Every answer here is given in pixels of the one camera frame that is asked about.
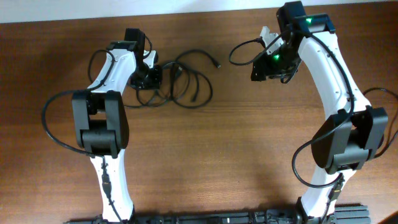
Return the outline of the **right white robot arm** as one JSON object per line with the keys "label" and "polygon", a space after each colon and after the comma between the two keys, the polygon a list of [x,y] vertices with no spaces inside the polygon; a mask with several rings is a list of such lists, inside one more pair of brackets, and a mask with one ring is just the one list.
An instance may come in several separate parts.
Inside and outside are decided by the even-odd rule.
{"label": "right white robot arm", "polygon": [[263,27],[264,46],[252,62],[251,79],[291,81],[304,63],[313,78],[325,122],[307,142],[316,163],[307,191],[291,210],[273,209],[267,223],[369,223],[364,205],[337,206],[347,181],[376,157],[388,116],[373,107],[355,84],[340,52],[334,25],[326,14],[308,15],[300,1],[277,11],[279,34]]}

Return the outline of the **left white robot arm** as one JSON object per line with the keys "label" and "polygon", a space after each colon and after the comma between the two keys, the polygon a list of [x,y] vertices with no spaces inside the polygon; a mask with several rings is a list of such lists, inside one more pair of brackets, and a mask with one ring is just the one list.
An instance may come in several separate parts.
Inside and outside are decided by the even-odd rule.
{"label": "left white robot arm", "polygon": [[92,223],[134,221],[124,168],[129,125],[122,94],[132,75],[140,76],[141,88],[148,86],[147,78],[161,75],[157,53],[144,50],[145,39],[143,31],[126,29],[124,40],[107,46],[96,80],[72,96],[76,141],[95,168],[103,201],[103,212]]}

